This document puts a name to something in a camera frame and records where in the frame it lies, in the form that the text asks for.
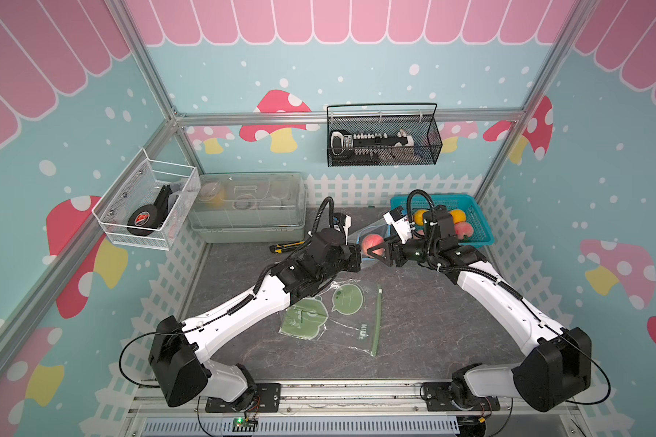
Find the black wire basket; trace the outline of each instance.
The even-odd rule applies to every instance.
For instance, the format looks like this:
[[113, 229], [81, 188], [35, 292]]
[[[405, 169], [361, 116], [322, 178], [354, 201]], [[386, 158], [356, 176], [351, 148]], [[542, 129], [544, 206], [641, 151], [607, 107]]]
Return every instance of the black wire basket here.
[[436, 164], [442, 138], [437, 103], [326, 107], [328, 167]]

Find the green printed cartoon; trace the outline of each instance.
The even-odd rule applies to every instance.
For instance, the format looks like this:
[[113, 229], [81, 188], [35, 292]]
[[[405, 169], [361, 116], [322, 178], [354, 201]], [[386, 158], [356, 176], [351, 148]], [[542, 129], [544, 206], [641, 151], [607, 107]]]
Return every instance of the green printed cartoon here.
[[288, 308], [280, 333], [312, 340], [321, 332], [326, 320], [328, 310], [321, 302], [320, 296], [307, 297]]
[[362, 289], [355, 284], [343, 284], [333, 293], [333, 309], [344, 315], [355, 314], [362, 307]]

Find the gray marble tabletop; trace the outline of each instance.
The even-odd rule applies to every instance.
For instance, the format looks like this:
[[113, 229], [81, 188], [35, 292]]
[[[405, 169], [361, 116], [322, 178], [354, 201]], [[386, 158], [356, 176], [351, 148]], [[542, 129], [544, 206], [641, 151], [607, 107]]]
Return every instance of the gray marble tabletop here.
[[[386, 212], [380, 208], [336, 208], [358, 230]], [[307, 210], [307, 229], [315, 208]], [[227, 301], [254, 284], [273, 255], [268, 243], [217, 244], [202, 267], [187, 317]], [[522, 361], [508, 333], [473, 297], [445, 275], [414, 263], [382, 264], [360, 273], [341, 273], [383, 286], [378, 354], [371, 357], [320, 338], [301, 340], [278, 333], [282, 318], [271, 315], [230, 340], [213, 359], [242, 363], [258, 380], [330, 378], [443, 378], [474, 362]]]

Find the white picket fence pattern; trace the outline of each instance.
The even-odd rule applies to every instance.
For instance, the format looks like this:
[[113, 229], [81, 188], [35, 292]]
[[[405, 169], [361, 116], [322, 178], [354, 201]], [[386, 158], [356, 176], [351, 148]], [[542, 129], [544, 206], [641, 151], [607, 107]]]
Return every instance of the white picket fence pattern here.
[[328, 179], [326, 175], [316, 179], [309, 175], [304, 180], [304, 187], [308, 206], [320, 205], [327, 196], [333, 197], [335, 205], [340, 206], [388, 206], [393, 196], [408, 194], [416, 188], [431, 194], [464, 193], [473, 196], [482, 179], [481, 175], [474, 179], [469, 179], [469, 175], [455, 179], [454, 175], [441, 178], [439, 174], [430, 179], [425, 174], [419, 178], [407, 175], [403, 179], [396, 175], [389, 179], [383, 175], [376, 178], [365, 176], [362, 179], [357, 179], [355, 175], [347, 178], [337, 175], [335, 179]]
[[[513, 208], [505, 207], [506, 197], [501, 197], [499, 193], [500, 186], [493, 185], [486, 192], [480, 206], [496, 239], [490, 249], [501, 270], [500, 274], [541, 311], [564, 326], [570, 326], [574, 316], [561, 311], [561, 295], [553, 294], [549, 289], [552, 278], [543, 276], [540, 272], [542, 261], [535, 261], [532, 257], [534, 247], [525, 245], [525, 232], [518, 231], [518, 219], [511, 217]], [[577, 396], [577, 401], [594, 401], [606, 393], [605, 378], [595, 366], [591, 367], [591, 372], [591, 388], [582, 396]], [[616, 389], [612, 389], [611, 397], [607, 401], [582, 408], [586, 423], [596, 437], [612, 437], [617, 433], [630, 437], [629, 429], [634, 420], [617, 412], [612, 404], [615, 393]]]
[[[131, 318], [133, 330], [130, 337], [120, 341], [122, 347], [131, 338], [155, 331], [158, 322], [178, 313], [183, 296], [192, 286], [192, 277], [201, 259], [203, 247], [201, 238], [192, 231], [189, 223], [185, 223], [174, 246], [166, 252], [165, 264], [158, 264], [158, 279], [149, 281], [151, 294], [141, 299], [141, 316]], [[134, 380], [146, 380], [152, 376], [152, 369], [148, 365], [152, 336], [142, 340], [142, 343], [136, 342], [129, 346], [124, 356], [124, 372]], [[95, 392], [99, 402], [95, 414], [79, 424], [85, 437], [118, 436], [133, 401], [136, 388], [123, 379], [118, 363], [111, 363], [109, 371], [112, 375], [109, 385]]]

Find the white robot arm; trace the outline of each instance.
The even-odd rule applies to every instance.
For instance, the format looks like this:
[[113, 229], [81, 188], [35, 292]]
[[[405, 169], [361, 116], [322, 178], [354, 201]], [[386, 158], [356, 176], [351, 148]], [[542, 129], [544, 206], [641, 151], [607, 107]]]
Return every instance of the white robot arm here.
[[[583, 356], [590, 356], [590, 339], [585, 333], [568, 331], [550, 319], [506, 284], [478, 250], [459, 246], [446, 208], [424, 214], [424, 239], [410, 238], [410, 223], [399, 214], [397, 208], [387, 215], [401, 232], [367, 253], [390, 266], [416, 260], [445, 273], [498, 320], [525, 354], [522, 363], [477, 363], [455, 372], [450, 397], [457, 405], [478, 405], [482, 397], [520, 397], [547, 411], [590, 386], [590, 360]], [[339, 220], [344, 225], [350, 219], [341, 214]], [[345, 233], [333, 227], [313, 232], [302, 248], [263, 270], [254, 287], [182, 323], [172, 316], [160, 322], [161, 335], [154, 339], [149, 363], [168, 405], [201, 395], [222, 399], [236, 411], [247, 408], [255, 396], [249, 372], [240, 364], [214, 362], [211, 356], [259, 320], [315, 296], [340, 271], [359, 271], [360, 247], [346, 243]], [[374, 253], [379, 249], [385, 249], [379, 251], [383, 256]]]

